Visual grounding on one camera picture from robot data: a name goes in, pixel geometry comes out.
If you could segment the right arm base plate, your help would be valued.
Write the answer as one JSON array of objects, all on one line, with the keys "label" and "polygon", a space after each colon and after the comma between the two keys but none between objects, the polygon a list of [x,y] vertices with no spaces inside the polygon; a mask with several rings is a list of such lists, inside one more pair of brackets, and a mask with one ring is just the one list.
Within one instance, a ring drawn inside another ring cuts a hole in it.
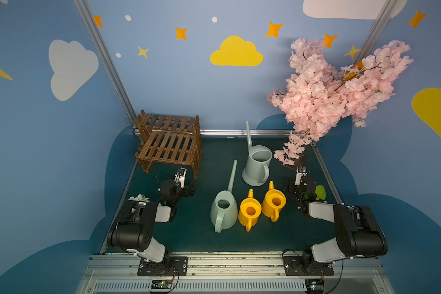
[{"label": "right arm base plate", "polygon": [[313,258],[304,261],[300,256],[285,256],[283,263],[287,276],[334,276],[330,263],[318,263]]}]

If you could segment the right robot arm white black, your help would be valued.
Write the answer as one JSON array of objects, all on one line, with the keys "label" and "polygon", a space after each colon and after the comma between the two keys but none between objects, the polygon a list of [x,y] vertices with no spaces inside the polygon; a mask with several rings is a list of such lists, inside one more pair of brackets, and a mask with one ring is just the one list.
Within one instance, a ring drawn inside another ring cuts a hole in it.
[{"label": "right robot arm white black", "polygon": [[334,224],[335,237],[308,247],[302,254],[303,265],[373,258],[388,252],[387,239],[370,207],[326,202],[325,189],[310,176],[285,180],[284,189],[295,196],[296,206],[305,216]]}]

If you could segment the brown wooden slatted shelf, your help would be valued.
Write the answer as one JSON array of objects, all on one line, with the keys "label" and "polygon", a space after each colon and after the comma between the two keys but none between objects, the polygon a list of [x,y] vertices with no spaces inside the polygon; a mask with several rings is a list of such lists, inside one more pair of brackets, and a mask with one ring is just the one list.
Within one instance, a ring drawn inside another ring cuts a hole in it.
[{"label": "brown wooden slatted shelf", "polygon": [[146,173],[153,164],[176,164],[192,169],[198,178],[203,156],[199,117],[153,115],[140,112],[135,120],[141,145],[135,154]]}]

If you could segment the large pale blue watering can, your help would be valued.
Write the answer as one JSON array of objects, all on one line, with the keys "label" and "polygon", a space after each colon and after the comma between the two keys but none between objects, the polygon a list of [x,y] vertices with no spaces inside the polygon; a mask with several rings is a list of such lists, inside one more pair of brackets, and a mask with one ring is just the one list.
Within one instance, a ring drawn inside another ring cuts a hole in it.
[{"label": "large pale blue watering can", "polygon": [[269,164],[273,157],[271,149],[263,145],[253,145],[249,122],[246,122],[248,157],[242,171],[242,178],[250,186],[262,186],[270,175]]}]

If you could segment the mint green watering can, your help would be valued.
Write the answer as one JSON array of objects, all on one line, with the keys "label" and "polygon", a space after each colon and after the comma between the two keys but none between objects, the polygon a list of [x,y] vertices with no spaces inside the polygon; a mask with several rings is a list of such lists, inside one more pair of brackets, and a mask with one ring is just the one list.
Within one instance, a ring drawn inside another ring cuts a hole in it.
[{"label": "mint green watering can", "polygon": [[216,233],[233,227],[238,219],[238,206],[232,194],[237,162],[236,159],[233,162],[227,190],[220,191],[211,206],[210,218]]}]

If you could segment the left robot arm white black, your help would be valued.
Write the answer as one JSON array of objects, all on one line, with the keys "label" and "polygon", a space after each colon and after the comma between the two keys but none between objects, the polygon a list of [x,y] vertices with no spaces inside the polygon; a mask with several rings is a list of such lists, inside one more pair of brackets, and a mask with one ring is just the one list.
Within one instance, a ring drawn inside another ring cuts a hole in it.
[{"label": "left robot arm white black", "polygon": [[121,249],[151,263],[166,263],[167,248],[154,237],[156,223],[171,222],[181,197],[194,194],[194,184],[182,185],[165,180],[159,188],[159,200],[126,200],[107,235],[110,247]]}]

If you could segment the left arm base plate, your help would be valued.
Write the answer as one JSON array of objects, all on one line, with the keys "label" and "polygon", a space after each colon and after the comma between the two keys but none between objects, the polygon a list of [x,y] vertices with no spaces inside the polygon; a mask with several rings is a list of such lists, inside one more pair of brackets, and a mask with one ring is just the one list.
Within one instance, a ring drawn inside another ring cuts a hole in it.
[{"label": "left arm base plate", "polygon": [[147,262],[142,259],[138,266],[137,276],[186,276],[188,258],[180,256],[168,256],[160,263]]}]

